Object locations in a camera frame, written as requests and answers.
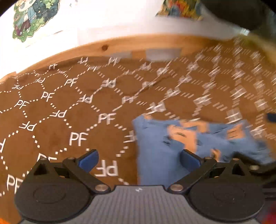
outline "patterned brown fabric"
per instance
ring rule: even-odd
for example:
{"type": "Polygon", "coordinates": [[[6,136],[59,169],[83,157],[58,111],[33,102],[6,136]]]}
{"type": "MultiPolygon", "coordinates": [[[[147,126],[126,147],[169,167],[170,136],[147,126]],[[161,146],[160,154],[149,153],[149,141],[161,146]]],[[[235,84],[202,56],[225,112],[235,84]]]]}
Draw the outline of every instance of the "patterned brown fabric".
{"type": "Polygon", "coordinates": [[[17,223],[17,186],[40,156],[61,162],[97,149],[91,175],[114,185],[137,184],[131,121],[232,123],[247,119],[252,135],[275,150],[275,67],[240,39],[170,62],[76,58],[8,78],[0,85],[0,217],[17,223]]]}

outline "folded clothing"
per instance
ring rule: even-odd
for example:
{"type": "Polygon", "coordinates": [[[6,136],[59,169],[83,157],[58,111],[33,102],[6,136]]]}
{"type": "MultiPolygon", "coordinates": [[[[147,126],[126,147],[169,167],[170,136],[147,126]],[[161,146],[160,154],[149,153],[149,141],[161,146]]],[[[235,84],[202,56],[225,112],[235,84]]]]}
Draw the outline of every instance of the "folded clothing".
{"type": "Polygon", "coordinates": [[[158,121],[141,115],[132,123],[137,136],[141,185],[164,185],[167,188],[189,174],[180,162],[183,149],[201,158],[212,156],[218,162],[229,162],[236,152],[261,164],[274,162],[266,144],[252,137],[246,121],[237,124],[158,121]]]}

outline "wood knot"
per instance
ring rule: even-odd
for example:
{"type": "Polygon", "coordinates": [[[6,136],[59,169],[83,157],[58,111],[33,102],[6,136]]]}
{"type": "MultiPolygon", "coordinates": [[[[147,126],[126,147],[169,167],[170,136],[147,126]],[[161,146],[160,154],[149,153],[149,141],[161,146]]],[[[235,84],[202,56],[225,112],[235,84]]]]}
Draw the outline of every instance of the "wood knot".
{"type": "Polygon", "coordinates": [[[106,51],[107,49],[108,49],[108,45],[105,44],[105,45],[102,46],[103,51],[106,51]]]}

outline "white wall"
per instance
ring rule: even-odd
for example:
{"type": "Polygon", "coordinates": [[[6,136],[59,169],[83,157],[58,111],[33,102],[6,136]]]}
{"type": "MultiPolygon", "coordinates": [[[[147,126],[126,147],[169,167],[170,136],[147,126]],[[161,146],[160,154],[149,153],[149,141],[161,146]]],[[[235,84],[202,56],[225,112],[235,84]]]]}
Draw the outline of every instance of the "white wall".
{"type": "Polygon", "coordinates": [[[61,0],[57,15],[24,43],[12,38],[14,11],[11,7],[0,17],[0,78],[64,50],[102,39],[141,33],[230,39],[241,30],[216,19],[206,10],[202,21],[155,17],[162,2],[78,0],[76,5],[74,0],[61,0]]]}

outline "black circular disc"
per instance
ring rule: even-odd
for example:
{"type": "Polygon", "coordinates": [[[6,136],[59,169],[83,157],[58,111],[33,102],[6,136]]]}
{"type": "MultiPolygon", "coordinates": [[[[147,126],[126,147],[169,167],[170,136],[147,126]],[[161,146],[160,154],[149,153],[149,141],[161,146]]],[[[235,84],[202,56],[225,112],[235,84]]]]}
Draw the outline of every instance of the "black circular disc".
{"type": "Polygon", "coordinates": [[[22,184],[15,195],[19,213],[37,222],[60,222],[79,213],[89,201],[87,188],[71,179],[22,184]]]}
{"type": "Polygon", "coordinates": [[[240,222],[255,216],[264,204],[262,189],[243,176],[210,178],[195,184],[190,201],[203,216],[221,222],[240,222]]]}

